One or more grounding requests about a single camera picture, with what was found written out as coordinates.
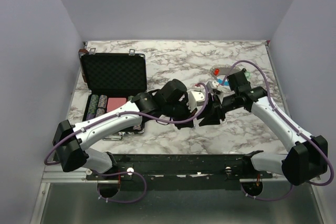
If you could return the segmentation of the grey blue spiral keyring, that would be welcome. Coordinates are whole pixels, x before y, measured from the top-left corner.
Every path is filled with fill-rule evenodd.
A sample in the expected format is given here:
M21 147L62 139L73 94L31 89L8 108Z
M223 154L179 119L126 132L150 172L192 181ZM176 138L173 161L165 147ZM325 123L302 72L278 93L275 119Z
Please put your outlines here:
M220 77L225 77L227 74L233 73L230 65L214 65L210 69L210 74L218 84L222 84L223 80Z

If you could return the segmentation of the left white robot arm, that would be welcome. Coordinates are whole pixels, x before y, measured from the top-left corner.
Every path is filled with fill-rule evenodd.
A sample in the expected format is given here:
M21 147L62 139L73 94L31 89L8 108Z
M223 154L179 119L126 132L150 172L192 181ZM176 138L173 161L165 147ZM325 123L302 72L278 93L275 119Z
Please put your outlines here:
M53 139L58 163L64 172L85 167L98 172L104 179L112 179L117 170L111 155L94 150L92 145L111 134L157 120L162 115L188 123L191 112L187 103L186 86L173 79L161 89L138 93L124 105L97 118L77 124L64 120L58 124Z

